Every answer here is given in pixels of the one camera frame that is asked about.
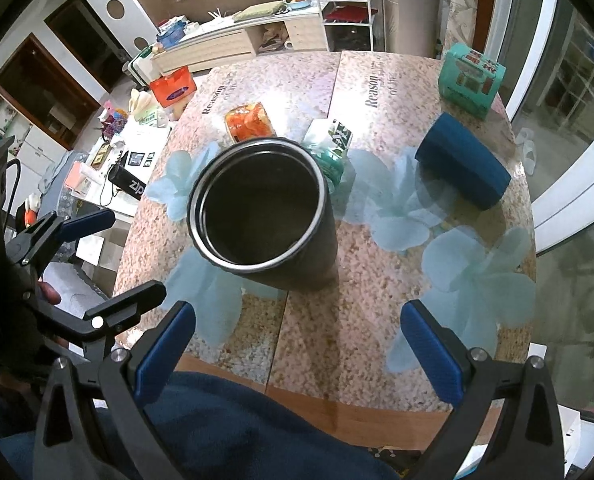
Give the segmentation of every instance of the person's hand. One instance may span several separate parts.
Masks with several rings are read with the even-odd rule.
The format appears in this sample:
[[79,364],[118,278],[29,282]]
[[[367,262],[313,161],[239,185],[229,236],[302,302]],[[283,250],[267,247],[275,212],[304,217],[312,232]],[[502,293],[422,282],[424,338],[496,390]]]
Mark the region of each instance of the person's hand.
[[[48,303],[53,305],[61,303],[61,294],[52,288],[50,283],[39,281],[39,289],[42,291],[43,297]],[[61,338],[57,338],[57,343],[68,348],[68,342]],[[21,394],[27,394],[30,391],[30,384],[15,379],[7,372],[1,372],[0,391],[1,388],[8,388],[10,390],[16,390]]]
[[61,294],[54,290],[50,283],[39,282],[39,288],[41,289],[43,297],[48,303],[53,305],[58,305],[61,303]]

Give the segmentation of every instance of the metal screw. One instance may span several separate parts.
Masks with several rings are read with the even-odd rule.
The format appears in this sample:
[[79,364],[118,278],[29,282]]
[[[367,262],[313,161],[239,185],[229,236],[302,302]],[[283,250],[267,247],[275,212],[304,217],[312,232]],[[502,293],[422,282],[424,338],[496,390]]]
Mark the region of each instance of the metal screw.
[[540,368],[544,368],[544,360],[541,357],[539,357],[539,355],[531,356],[528,362],[531,364],[533,368],[537,368],[538,370]]
[[68,359],[65,357],[57,357],[55,359],[55,367],[59,368],[59,370],[63,370],[66,366],[68,366]]
[[128,351],[125,348],[118,348],[110,352],[110,359],[116,363],[120,363],[128,357]]
[[484,348],[479,348],[475,346],[475,348],[471,348],[471,357],[475,361],[485,361],[488,359],[488,352],[484,350]]

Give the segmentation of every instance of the blue sponge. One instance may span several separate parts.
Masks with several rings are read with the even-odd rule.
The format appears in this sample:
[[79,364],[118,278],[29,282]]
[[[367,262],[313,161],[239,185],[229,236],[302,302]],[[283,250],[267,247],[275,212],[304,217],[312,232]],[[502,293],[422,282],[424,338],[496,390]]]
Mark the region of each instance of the blue sponge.
[[415,158],[482,210],[499,202],[510,183],[495,155],[445,112],[430,127]]
[[464,397],[462,370],[412,302],[408,301],[401,308],[400,323],[406,341],[437,396],[443,402],[459,406]]

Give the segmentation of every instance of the blue gripper pad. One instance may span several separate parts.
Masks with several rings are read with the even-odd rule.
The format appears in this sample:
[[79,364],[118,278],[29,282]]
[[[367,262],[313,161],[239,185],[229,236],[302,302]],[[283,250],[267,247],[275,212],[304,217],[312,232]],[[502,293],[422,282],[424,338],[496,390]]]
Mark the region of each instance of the blue gripper pad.
[[401,332],[424,368],[437,396],[453,406],[464,397],[462,370],[443,346],[435,331],[411,301],[401,308]]
[[430,127],[415,158],[482,210],[499,202],[510,183],[495,155],[445,112]]
[[195,310],[190,303],[178,301],[159,325],[164,323],[167,326],[153,344],[151,338],[146,336],[149,332],[156,335],[159,326],[147,330],[133,347],[133,358],[138,357],[139,343],[150,348],[140,360],[134,374],[133,397],[140,408],[155,402],[168,382],[181,354],[195,333]]
[[101,211],[64,222],[57,236],[59,242],[73,242],[84,236],[110,229],[113,225],[114,213],[110,209],[101,209]]

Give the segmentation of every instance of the doorway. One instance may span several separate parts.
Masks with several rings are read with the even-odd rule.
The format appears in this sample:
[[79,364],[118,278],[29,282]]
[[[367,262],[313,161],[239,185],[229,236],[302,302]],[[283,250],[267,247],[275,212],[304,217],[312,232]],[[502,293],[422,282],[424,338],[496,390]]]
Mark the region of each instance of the doorway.
[[0,94],[71,150],[99,103],[31,34],[0,70]]
[[111,92],[130,60],[86,0],[68,0],[45,20],[61,43]]

